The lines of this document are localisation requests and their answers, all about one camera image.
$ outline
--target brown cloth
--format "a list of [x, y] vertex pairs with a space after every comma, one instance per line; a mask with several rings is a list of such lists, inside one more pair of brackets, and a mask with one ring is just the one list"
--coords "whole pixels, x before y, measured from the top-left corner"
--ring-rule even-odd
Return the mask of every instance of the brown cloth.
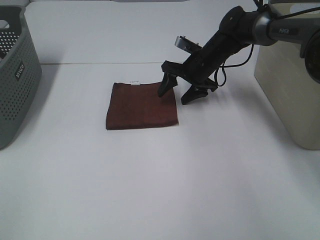
[[161, 82], [141, 85], [114, 83], [105, 128], [145, 129], [178, 124], [174, 90], [158, 97], [160, 84]]

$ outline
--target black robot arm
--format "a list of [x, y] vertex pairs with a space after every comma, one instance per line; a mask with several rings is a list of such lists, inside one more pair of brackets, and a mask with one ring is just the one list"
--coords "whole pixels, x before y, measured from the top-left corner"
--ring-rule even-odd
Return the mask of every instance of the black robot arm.
[[178, 85], [177, 77], [191, 84], [182, 96], [183, 105], [215, 91], [217, 81], [209, 79], [233, 54], [249, 45], [270, 46], [277, 41], [301, 44], [300, 57], [305, 57], [306, 68], [313, 79], [319, 81], [320, 60], [315, 49], [320, 52], [320, 20], [318, 18], [279, 19], [270, 8], [245, 12], [241, 6], [231, 9], [222, 19], [218, 31], [203, 46], [185, 37], [178, 37], [175, 45], [190, 53], [184, 63], [165, 61], [161, 68], [164, 77], [158, 89], [162, 97], [169, 89]]

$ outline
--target plastic laundry basket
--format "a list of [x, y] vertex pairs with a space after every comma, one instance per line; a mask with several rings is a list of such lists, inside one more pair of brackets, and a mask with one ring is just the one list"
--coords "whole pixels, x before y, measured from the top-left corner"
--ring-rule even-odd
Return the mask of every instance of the plastic laundry basket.
[[21, 6], [0, 6], [0, 149], [16, 135], [33, 101], [42, 70]]

